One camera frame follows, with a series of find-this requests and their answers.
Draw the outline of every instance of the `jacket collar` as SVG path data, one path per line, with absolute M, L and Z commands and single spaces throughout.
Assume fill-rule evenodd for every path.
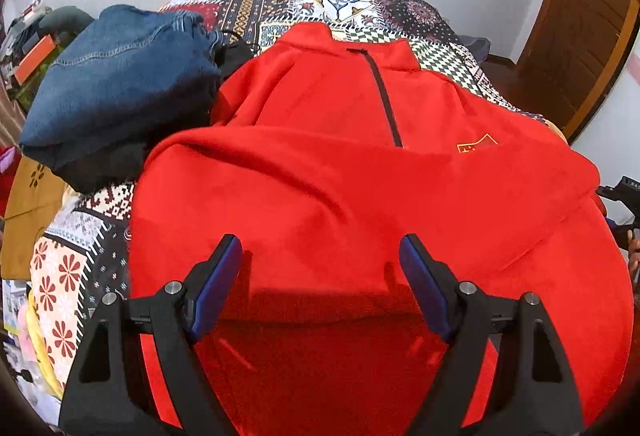
M 420 64 L 406 38 L 388 44 L 341 42 L 334 40 L 331 29 L 322 22 L 300 22 L 282 35 L 280 41 L 302 50 L 314 50 L 341 57 L 353 56 L 353 51 L 349 50 L 366 50 L 378 67 L 383 69 L 420 70 Z

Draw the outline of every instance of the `red sweatshirt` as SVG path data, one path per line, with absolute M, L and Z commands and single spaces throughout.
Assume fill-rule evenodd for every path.
M 404 40 L 336 42 L 322 24 L 236 72 L 212 115 L 145 164 L 132 292 L 184 278 L 224 233 L 241 239 L 223 320 L 196 350 L 243 434 L 405 431 L 445 349 L 399 267 L 409 232 L 487 293 L 537 292 L 586 421 L 606 404 L 628 356 L 630 283 L 591 199 L 596 168 L 546 126 L 421 71 Z M 468 422 L 494 367 L 488 348 Z

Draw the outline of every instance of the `black zipper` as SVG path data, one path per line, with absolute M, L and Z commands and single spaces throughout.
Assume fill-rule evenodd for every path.
M 348 51 L 352 51 L 353 53 L 360 53 L 367 59 L 369 63 L 369 67 L 371 68 L 371 72 L 373 73 L 373 78 L 376 79 L 376 83 L 378 84 L 378 91 L 380 92 L 380 99 L 382 100 L 382 105 L 385 108 L 386 121 L 389 123 L 389 129 L 391 129 L 391 136 L 394 138 L 394 145 L 396 147 L 402 147 L 402 138 L 400 137 L 400 133 L 398 131 L 398 124 L 396 123 L 396 118 L 394 117 L 394 111 L 391 108 L 391 102 L 389 101 L 389 93 L 386 91 L 385 82 L 382 80 L 382 75 L 380 74 L 380 70 L 376 65 L 375 61 L 369 54 L 367 50 L 356 50 L 356 49 L 348 49 Z

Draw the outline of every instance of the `denim clothing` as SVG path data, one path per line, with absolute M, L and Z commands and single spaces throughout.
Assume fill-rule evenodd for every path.
M 196 13 L 105 9 L 49 67 L 20 135 L 22 151 L 56 172 L 209 109 L 222 39 Z

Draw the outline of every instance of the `blue gripper pad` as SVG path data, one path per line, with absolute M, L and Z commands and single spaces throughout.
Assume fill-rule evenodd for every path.
M 194 266 L 184 280 L 185 327 L 192 344 L 213 329 L 241 264 L 242 244 L 235 235 L 226 234 L 209 260 Z
M 452 326 L 449 323 L 447 298 L 427 266 L 428 262 L 432 262 L 433 259 L 414 234 L 405 235 L 402 238 L 399 255 L 400 266 L 414 292 L 427 327 L 445 342 L 450 342 L 457 326 Z

